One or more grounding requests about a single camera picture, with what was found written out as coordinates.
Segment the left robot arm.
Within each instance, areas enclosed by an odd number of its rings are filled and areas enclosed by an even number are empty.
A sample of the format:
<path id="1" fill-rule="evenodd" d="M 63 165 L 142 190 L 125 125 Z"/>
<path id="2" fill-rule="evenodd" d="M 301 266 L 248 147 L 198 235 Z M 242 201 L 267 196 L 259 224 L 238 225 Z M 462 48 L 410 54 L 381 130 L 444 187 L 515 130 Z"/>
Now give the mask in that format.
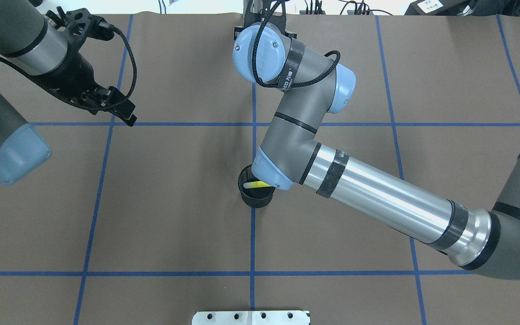
<path id="1" fill-rule="evenodd" d="M 135 104 L 130 97 L 138 70 L 126 35 L 104 17 L 86 8 L 42 13 L 39 0 L 0 0 L 0 63 L 23 77 L 12 86 L 17 96 L 29 90 L 46 93 L 60 102 L 92 115 L 107 112 L 126 125 L 135 125 Z M 109 41 L 121 37 L 133 74 L 129 91 L 101 86 L 92 64 L 81 54 L 88 39 Z M 35 171 L 51 157 L 51 146 L 0 90 L 0 185 L 10 186 Z"/>

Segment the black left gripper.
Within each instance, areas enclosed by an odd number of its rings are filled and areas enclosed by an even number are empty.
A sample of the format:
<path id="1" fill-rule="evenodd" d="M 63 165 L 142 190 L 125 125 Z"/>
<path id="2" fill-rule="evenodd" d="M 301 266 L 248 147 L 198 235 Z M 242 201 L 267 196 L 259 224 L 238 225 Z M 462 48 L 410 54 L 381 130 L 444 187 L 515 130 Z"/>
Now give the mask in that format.
<path id="1" fill-rule="evenodd" d="M 58 7 L 56 12 L 49 10 L 45 16 L 51 27 L 59 32 L 60 38 L 67 42 L 64 60 L 58 67 L 39 77 L 45 90 L 73 107 L 93 115 L 106 111 L 119 117 L 127 126 L 134 126 L 137 117 L 133 113 L 135 104 L 130 96 L 136 87 L 136 62 L 123 31 L 85 8 L 64 12 Z M 103 87 L 95 82 L 92 65 L 80 54 L 88 38 L 109 41 L 114 35 L 121 37 L 133 69 L 127 94 L 123 94 L 117 87 Z"/>

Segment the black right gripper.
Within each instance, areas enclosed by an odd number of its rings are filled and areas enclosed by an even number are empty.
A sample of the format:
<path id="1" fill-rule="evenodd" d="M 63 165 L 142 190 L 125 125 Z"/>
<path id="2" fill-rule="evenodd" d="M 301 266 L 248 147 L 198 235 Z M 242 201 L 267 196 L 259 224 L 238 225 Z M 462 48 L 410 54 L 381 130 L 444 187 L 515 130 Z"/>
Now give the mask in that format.
<path id="1" fill-rule="evenodd" d="M 271 16 L 269 16 L 270 10 L 272 7 L 277 5 L 279 9 L 281 9 L 281 13 L 273 12 Z M 284 0 L 264 0 L 264 10 L 262 12 L 262 21 L 268 21 L 269 23 L 276 26 L 276 28 L 285 36 L 291 38 L 297 38 L 297 33 L 287 31 L 287 16 L 286 16 L 286 2 Z M 234 38 L 237 38 L 239 34 L 243 31 L 243 29 L 249 27 L 253 24 L 244 24 L 241 26 L 234 27 Z"/>

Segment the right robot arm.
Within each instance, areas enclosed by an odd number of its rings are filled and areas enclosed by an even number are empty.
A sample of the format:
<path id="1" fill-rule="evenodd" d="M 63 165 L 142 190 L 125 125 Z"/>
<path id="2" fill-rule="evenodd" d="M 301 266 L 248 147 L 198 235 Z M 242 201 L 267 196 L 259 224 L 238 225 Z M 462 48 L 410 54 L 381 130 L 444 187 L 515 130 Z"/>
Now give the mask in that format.
<path id="1" fill-rule="evenodd" d="M 326 113 L 341 112 L 358 83 L 332 50 L 317 53 L 285 29 L 286 2 L 264 0 L 255 13 L 250 0 L 243 27 L 235 29 L 233 61 L 239 74 L 261 87 L 283 92 L 250 176 L 264 181 L 267 195 L 248 206 L 262 208 L 275 189 L 298 184 L 373 218 L 412 241 L 446 256 L 460 274 L 520 280 L 520 154 L 494 206 L 468 209 L 430 193 L 404 176 L 399 128 L 520 128 L 520 18 L 448 16 L 454 49 L 427 58 L 417 41 L 397 41 L 375 17 L 386 105 L 398 174 L 316 141 Z"/>

